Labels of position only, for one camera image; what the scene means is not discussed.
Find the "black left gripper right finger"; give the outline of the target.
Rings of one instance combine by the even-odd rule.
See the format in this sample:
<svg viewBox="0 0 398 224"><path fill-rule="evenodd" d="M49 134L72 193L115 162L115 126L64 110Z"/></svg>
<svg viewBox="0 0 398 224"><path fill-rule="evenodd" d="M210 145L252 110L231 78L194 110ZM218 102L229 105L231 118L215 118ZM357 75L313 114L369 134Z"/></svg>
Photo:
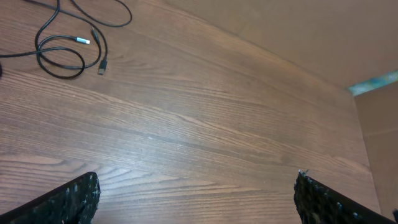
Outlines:
<svg viewBox="0 0 398 224"><path fill-rule="evenodd" d="M294 203L301 222L306 224L395 224L391 220L327 187L299 170L294 185Z"/></svg>

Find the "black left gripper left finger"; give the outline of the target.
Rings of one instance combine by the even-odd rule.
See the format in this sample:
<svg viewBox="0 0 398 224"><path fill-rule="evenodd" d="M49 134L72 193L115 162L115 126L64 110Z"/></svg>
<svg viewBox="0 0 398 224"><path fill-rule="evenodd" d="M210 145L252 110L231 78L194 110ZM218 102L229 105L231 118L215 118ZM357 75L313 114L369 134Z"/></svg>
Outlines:
<svg viewBox="0 0 398 224"><path fill-rule="evenodd" d="M90 224L100 201L96 172L87 172L1 215L2 224Z"/></svg>

